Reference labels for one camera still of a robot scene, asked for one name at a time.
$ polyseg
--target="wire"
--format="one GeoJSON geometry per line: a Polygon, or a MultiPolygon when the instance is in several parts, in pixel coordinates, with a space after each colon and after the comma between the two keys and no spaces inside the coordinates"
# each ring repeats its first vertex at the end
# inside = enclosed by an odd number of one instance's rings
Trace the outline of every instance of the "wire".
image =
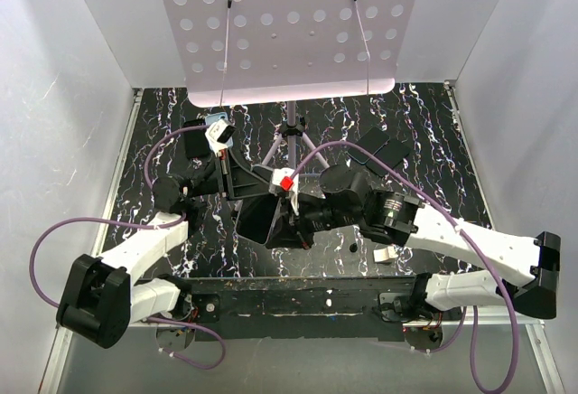
{"type": "Polygon", "coordinates": [[[221,353],[220,353],[220,357],[212,364],[201,364],[200,362],[193,361],[192,359],[187,358],[186,356],[184,356],[178,352],[172,351],[170,349],[166,349],[164,347],[159,348],[160,351],[167,353],[170,357],[174,356],[175,358],[178,358],[179,360],[184,361],[187,364],[189,364],[189,365],[191,365],[197,369],[212,370],[215,367],[219,366],[219,364],[221,364],[223,362],[223,360],[225,359],[225,356],[227,355],[227,345],[225,344],[225,341],[222,339],[222,337],[218,333],[213,331],[212,329],[209,329],[205,326],[201,326],[199,324],[189,324],[187,322],[178,322],[178,321],[174,321],[171,319],[162,319],[160,317],[149,317],[148,319],[146,319],[146,321],[150,324],[173,324],[176,326],[183,326],[185,328],[203,331],[204,333],[207,333],[207,334],[211,335],[212,337],[214,337],[215,340],[217,340],[220,344],[221,353]]]}
{"type": "Polygon", "coordinates": [[[184,134],[185,132],[190,132],[192,130],[206,129],[207,127],[208,126],[206,126],[206,125],[205,126],[183,127],[182,129],[177,129],[174,132],[171,132],[170,134],[166,135],[163,139],[161,139],[158,143],[153,145],[153,148],[151,148],[151,151],[148,152],[148,155],[146,156],[146,159],[144,160],[144,180],[146,181],[146,185],[150,189],[153,189],[153,181],[151,180],[151,176],[149,174],[149,168],[151,165],[151,161],[153,160],[154,152],[156,152],[159,149],[159,147],[161,145],[163,145],[164,143],[166,143],[169,139],[174,138],[177,135],[184,134]]]}
{"type": "Polygon", "coordinates": [[[47,229],[34,243],[33,250],[30,253],[30,260],[28,262],[28,275],[30,276],[30,281],[33,284],[34,291],[38,294],[38,296],[48,305],[52,305],[55,308],[58,308],[58,303],[50,299],[44,292],[40,289],[38,285],[38,280],[36,279],[36,271],[35,271],[35,263],[36,263],[36,254],[38,253],[38,249],[40,248],[42,242],[48,237],[56,229],[63,227],[68,224],[72,224],[74,222],[97,222],[100,224],[108,224],[108,225],[116,225],[118,227],[128,227],[129,229],[138,229],[138,230],[157,230],[157,229],[169,229],[174,227],[175,225],[180,224],[185,220],[185,216],[182,215],[178,220],[173,222],[169,222],[168,224],[162,225],[143,225],[143,224],[130,224],[128,222],[121,222],[119,220],[105,220],[103,218],[90,218],[90,217],[81,217],[81,218],[71,218],[69,220],[63,220],[54,224],[49,229],[47,229]]]}
{"type": "Polygon", "coordinates": [[[355,13],[358,15],[359,29],[361,30],[361,38],[363,39],[363,44],[365,46],[365,53],[368,55],[367,94],[369,96],[369,66],[371,65],[371,55],[369,54],[368,40],[366,39],[363,23],[361,22],[361,16],[359,15],[358,0],[353,0],[353,4],[355,5],[355,13]]]}
{"type": "Polygon", "coordinates": [[[227,28],[225,30],[225,61],[223,62],[223,80],[220,83],[220,100],[219,106],[223,107],[223,94],[225,93],[225,75],[227,74],[227,63],[228,63],[228,26],[231,17],[231,6],[233,0],[227,1],[227,28]]]}
{"type": "MultiPolygon", "coordinates": [[[[331,147],[334,145],[346,145],[348,147],[353,147],[353,148],[359,150],[361,153],[366,155],[369,159],[373,160],[376,164],[378,164],[383,169],[385,169],[390,175],[392,175],[400,183],[404,184],[409,189],[411,189],[412,191],[414,191],[415,193],[420,195],[422,198],[424,198],[426,201],[428,201],[434,209],[439,211],[444,216],[444,218],[452,224],[452,226],[454,227],[456,232],[460,234],[460,236],[468,243],[468,245],[470,245],[470,247],[474,250],[476,255],[480,258],[481,263],[488,270],[488,272],[492,276],[492,278],[494,278],[494,281],[496,281],[496,285],[498,286],[499,292],[501,293],[501,295],[504,298],[506,308],[508,309],[509,321],[510,321],[511,328],[512,328],[512,354],[511,354],[511,359],[510,359],[510,363],[509,363],[509,367],[508,367],[508,373],[506,374],[506,377],[504,378],[502,383],[499,385],[499,387],[497,387],[496,389],[486,389],[486,388],[482,387],[481,384],[479,384],[479,382],[480,382],[479,380],[476,380],[476,385],[478,386],[480,391],[485,393],[485,394],[497,394],[500,392],[504,392],[504,390],[509,386],[511,381],[514,379],[514,374],[516,373],[517,359],[518,359],[518,355],[519,355],[519,328],[517,326],[517,318],[516,318],[516,312],[514,310],[514,304],[512,303],[512,300],[509,297],[508,290],[506,289],[506,287],[502,283],[502,280],[499,276],[498,271],[494,268],[494,266],[491,264],[489,259],[484,255],[484,253],[482,252],[480,247],[476,244],[476,242],[474,242],[474,240],[471,238],[471,236],[466,231],[464,231],[463,229],[461,229],[459,227],[459,224],[456,221],[456,219],[454,219],[452,217],[452,215],[450,215],[450,213],[448,211],[446,211],[442,205],[440,205],[439,202],[437,202],[434,198],[430,197],[427,193],[425,193],[424,191],[419,189],[417,186],[415,186],[414,184],[409,182],[402,175],[396,173],[393,169],[391,169],[391,167],[387,166],[382,161],[377,159],[374,155],[372,155],[366,149],[364,149],[364,148],[362,148],[356,144],[353,144],[349,141],[340,140],[340,141],[330,141],[328,143],[319,145],[317,148],[312,150],[301,161],[301,163],[299,165],[297,165],[297,168],[295,168],[295,170],[291,174],[290,178],[293,180],[294,177],[307,165],[307,163],[309,163],[315,157],[315,155],[317,153],[319,153],[321,150],[323,150],[325,148],[328,148],[328,147],[331,147]]],[[[472,340],[475,340],[475,338],[477,338],[478,325],[475,323],[476,318],[477,318],[477,314],[478,314],[478,312],[476,311],[476,307],[474,306],[474,327],[473,327],[473,332],[472,332],[472,340]]],[[[476,342],[473,341],[472,342],[472,348],[470,350],[470,356],[472,356],[472,354],[475,354],[475,352],[476,352],[476,342]]],[[[473,360],[471,359],[471,362],[475,365],[475,359],[473,359],[473,360]]],[[[472,371],[472,375],[473,374],[477,375],[477,371],[476,371],[475,367],[473,367],[471,369],[471,371],[472,371]]]]}

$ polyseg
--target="white object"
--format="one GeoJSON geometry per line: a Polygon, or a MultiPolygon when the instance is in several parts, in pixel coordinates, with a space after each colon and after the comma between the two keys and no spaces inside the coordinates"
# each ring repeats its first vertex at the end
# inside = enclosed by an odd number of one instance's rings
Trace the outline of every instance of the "white object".
{"type": "Polygon", "coordinates": [[[227,137],[227,139],[222,139],[222,137],[223,134],[226,134],[227,130],[232,126],[233,125],[231,125],[228,120],[220,118],[211,124],[206,130],[205,137],[207,138],[207,141],[209,141],[209,147],[215,155],[220,155],[222,150],[228,149],[230,136],[227,137]]]}
{"type": "Polygon", "coordinates": [[[496,281],[487,270],[458,275],[434,274],[427,282],[425,302],[441,311],[457,306],[504,305],[496,281]]]}
{"type": "MultiPolygon", "coordinates": [[[[456,232],[443,215],[426,205],[417,210],[416,233],[406,242],[409,248],[426,249],[483,267],[480,258],[456,232]]],[[[514,286],[525,286],[534,279],[532,266],[538,265],[540,248],[533,238],[520,238],[461,221],[460,227],[467,232],[489,258],[499,275],[514,286]]]]}
{"type": "MultiPolygon", "coordinates": [[[[273,175],[271,176],[271,185],[281,187],[281,181],[284,177],[290,177],[293,174],[294,169],[292,168],[278,168],[273,170],[273,175]]],[[[299,216],[299,174],[293,178],[293,186],[289,190],[291,192],[291,207],[295,215],[299,216]]]]}
{"type": "Polygon", "coordinates": [[[396,247],[393,245],[388,245],[385,248],[373,250],[373,261],[376,263],[391,263],[396,258],[396,247]]]}
{"type": "Polygon", "coordinates": [[[130,292],[130,322],[171,311],[177,303],[181,290],[175,284],[155,278],[149,283],[134,286],[130,292]]]}
{"type": "MultiPolygon", "coordinates": [[[[184,5],[184,0],[163,1],[191,103],[199,107],[217,105],[222,75],[218,65],[223,56],[211,45],[224,40],[228,0],[186,0],[184,5]]],[[[364,28],[383,32],[374,33],[368,42],[369,51],[376,55],[371,59],[369,91],[390,91],[414,0],[358,2],[364,28]],[[392,15],[392,7],[397,5],[403,10],[392,15]],[[385,31],[392,29],[396,37],[388,39],[385,31]]],[[[353,0],[233,2],[230,42],[245,39],[248,48],[231,46],[223,103],[365,94],[367,64],[358,60],[365,47],[357,18],[340,19],[340,11],[345,8],[353,9],[353,0]]]]}
{"type": "MultiPolygon", "coordinates": [[[[175,222],[179,215],[159,212],[149,225],[175,222]]],[[[159,258],[188,238],[189,223],[185,220],[169,229],[139,230],[134,236],[105,252],[102,262],[111,267],[124,267],[133,285],[159,258]]]]}

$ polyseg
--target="metal rod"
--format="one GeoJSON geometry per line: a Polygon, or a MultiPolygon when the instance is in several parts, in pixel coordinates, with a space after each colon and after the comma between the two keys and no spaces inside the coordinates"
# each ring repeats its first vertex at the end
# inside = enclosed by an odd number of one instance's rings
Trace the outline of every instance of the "metal rod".
{"type": "MultiPolygon", "coordinates": [[[[293,127],[296,124],[297,118],[297,102],[289,100],[287,102],[287,125],[293,127]]],[[[295,169],[297,166],[297,143],[295,135],[287,137],[287,162],[289,168],[295,169]]]]}
{"type": "MultiPolygon", "coordinates": [[[[313,143],[313,141],[309,138],[309,136],[305,133],[303,133],[303,141],[305,141],[305,144],[307,144],[307,146],[311,149],[311,151],[315,150],[315,148],[317,148],[317,146],[313,143]]],[[[329,164],[328,162],[325,160],[325,158],[322,156],[321,153],[317,153],[315,155],[315,157],[319,160],[319,162],[322,163],[323,168],[327,169],[329,168],[329,164]]]]}
{"type": "Polygon", "coordinates": [[[261,165],[267,165],[269,163],[269,161],[271,160],[271,158],[275,155],[275,153],[277,152],[277,149],[279,148],[279,146],[281,145],[281,142],[283,141],[283,137],[281,136],[281,134],[279,134],[277,136],[277,138],[275,138],[275,141],[273,143],[273,145],[271,145],[271,148],[269,149],[269,151],[267,152],[265,159],[263,159],[263,162],[261,163],[261,165]]]}

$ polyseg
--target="gray wall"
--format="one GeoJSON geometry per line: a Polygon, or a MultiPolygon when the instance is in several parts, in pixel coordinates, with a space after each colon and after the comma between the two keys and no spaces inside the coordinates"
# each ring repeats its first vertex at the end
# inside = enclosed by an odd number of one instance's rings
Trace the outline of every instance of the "gray wall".
{"type": "MultiPolygon", "coordinates": [[[[132,90],[83,0],[0,0],[0,392],[38,390],[55,310],[28,279],[39,235],[100,216],[132,90]]],[[[41,248],[38,277],[60,299],[96,228],[70,226],[41,248]]]]}
{"type": "Polygon", "coordinates": [[[464,130],[498,228],[562,236],[559,315],[546,334],[568,392],[578,390],[577,2],[500,0],[457,84],[464,130]]]}
{"type": "MultiPolygon", "coordinates": [[[[181,60],[162,0],[86,2],[133,87],[184,86],[181,60]]],[[[416,0],[397,79],[456,79],[497,2],[416,0]]]]}

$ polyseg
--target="purple cable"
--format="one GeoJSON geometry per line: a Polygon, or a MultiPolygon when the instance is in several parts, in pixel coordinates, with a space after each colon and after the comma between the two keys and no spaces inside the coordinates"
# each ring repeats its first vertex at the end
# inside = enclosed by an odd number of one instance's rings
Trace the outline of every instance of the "purple cable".
{"type": "Polygon", "coordinates": [[[34,270],[34,263],[36,261],[36,253],[38,252],[38,248],[41,246],[42,242],[48,237],[56,229],[63,227],[68,224],[72,224],[74,222],[98,222],[100,224],[108,224],[108,225],[116,225],[119,227],[128,227],[129,229],[139,229],[139,230],[154,230],[154,229],[169,229],[174,227],[175,225],[180,224],[184,221],[184,215],[182,215],[178,220],[169,222],[168,224],[163,225],[142,225],[142,224],[130,224],[128,222],[121,222],[118,220],[105,220],[103,218],[90,218],[90,217],[83,217],[83,218],[70,218],[69,220],[63,220],[57,224],[54,224],[49,229],[47,229],[39,238],[36,240],[36,243],[33,246],[33,251],[30,254],[30,261],[28,263],[28,274],[30,275],[30,281],[33,283],[34,291],[38,294],[38,296],[48,305],[52,305],[55,308],[58,308],[58,303],[50,299],[38,286],[38,281],[36,280],[36,272],[34,270]]]}
{"type": "Polygon", "coordinates": [[[150,189],[153,189],[153,181],[151,180],[151,176],[148,173],[148,169],[151,165],[151,160],[153,159],[154,152],[156,152],[159,149],[159,147],[161,145],[163,145],[164,143],[166,143],[169,139],[174,138],[177,135],[183,134],[185,132],[190,132],[192,130],[206,129],[207,127],[208,126],[191,126],[191,127],[183,127],[182,129],[177,129],[174,132],[171,132],[170,134],[165,136],[163,139],[161,139],[161,141],[156,143],[153,146],[153,148],[151,148],[151,151],[148,152],[148,155],[146,156],[146,159],[144,160],[144,180],[146,181],[146,185],[150,189]]]}
{"type": "MultiPolygon", "coordinates": [[[[353,147],[353,148],[359,150],[361,153],[363,153],[364,155],[369,157],[376,164],[381,166],[383,169],[387,170],[391,175],[393,175],[396,178],[396,180],[403,183],[405,186],[410,188],[412,191],[414,191],[415,193],[422,196],[426,201],[428,201],[432,205],[432,207],[434,209],[439,211],[444,216],[444,218],[453,225],[454,228],[458,227],[458,225],[459,225],[458,222],[434,198],[430,197],[427,193],[425,193],[424,191],[419,189],[417,186],[415,186],[414,184],[409,182],[402,175],[396,173],[394,170],[392,170],[389,166],[387,166],[382,161],[377,159],[374,155],[372,155],[366,149],[361,148],[360,146],[353,144],[349,141],[330,141],[328,143],[319,145],[317,148],[312,150],[301,161],[301,163],[299,165],[297,165],[297,168],[295,168],[295,171],[293,172],[293,174],[291,174],[291,179],[293,179],[305,167],[305,165],[315,157],[315,154],[317,154],[321,150],[323,150],[327,147],[331,147],[333,145],[346,145],[348,147],[353,147]]],[[[480,380],[478,378],[478,372],[477,372],[475,366],[471,367],[471,375],[472,375],[474,381],[476,382],[476,385],[480,389],[480,391],[485,393],[485,394],[498,394],[500,392],[504,392],[504,390],[508,387],[508,385],[514,379],[514,374],[516,373],[517,357],[519,354],[519,329],[517,327],[516,312],[514,310],[514,305],[512,303],[512,300],[509,297],[508,290],[506,290],[506,287],[502,283],[501,278],[499,277],[498,271],[492,266],[489,259],[484,255],[484,253],[481,251],[480,247],[478,247],[478,245],[476,244],[476,242],[473,241],[473,239],[470,237],[470,235],[461,229],[459,232],[460,232],[460,236],[475,251],[475,253],[480,258],[484,267],[488,270],[489,274],[496,281],[498,289],[499,289],[501,295],[504,297],[504,302],[506,303],[506,308],[508,309],[509,321],[510,321],[510,324],[512,326],[512,355],[511,355],[511,360],[510,360],[509,367],[508,367],[508,373],[506,374],[506,378],[503,380],[501,385],[499,387],[497,387],[496,389],[486,389],[486,388],[482,387],[480,384],[480,380]]],[[[476,341],[477,335],[478,335],[477,318],[478,318],[478,311],[477,311],[477,307],[474,306],[474,325],[473,325],[473,331],[472,331],[472,335],[471,335],[472,346],[470,349],[470,357],[471,357],[470,362],[472,362],[474,364],[475,364],[475,358],[472,359],[472,355],[475,355],[475,353],[476,353],[476,342],[475,341],[476,341]]]]}
{"type": "Polygon", "coordinates": [[[203,331],[204,333],[208,333],[209,335],[214,337],[220,344],[221,353],[220,353],[219,359],[216,360],[215,362],[213,362],[212,364],[200,364],[196,361],[191,360],[190,358],[187,358],[186,356],[184,356],[178,352],[173,352],[170,349],[165,349],[164,347],[161,348],[163,350],[163,352],[168,353],[169,355],[175,356],[176,358],[180,359],[181,361],[185,361],[187,364],[190,364],[193,367],[196,367],[197,369],[212,370],[215,367],[217,367],[219,364],[221,364],[223,362],[223,360],[225,359],[225,355],[227,354],[227,346],[225,344],[225,341],[222,339],[222,337],[218,333],[216,333],[212,329],[206,328],[205,326],[200,326],[199,324],[189,324],[187,322],[175,322],[171,319],[162,319],[160,317],[149,317],[148,319],[146,319],[146,321],[150,322],[152,324],[176,324],[177,326],[184,326],[184,327],[191,328],[191,329],[198,329],[199,331],[203,331]]]}

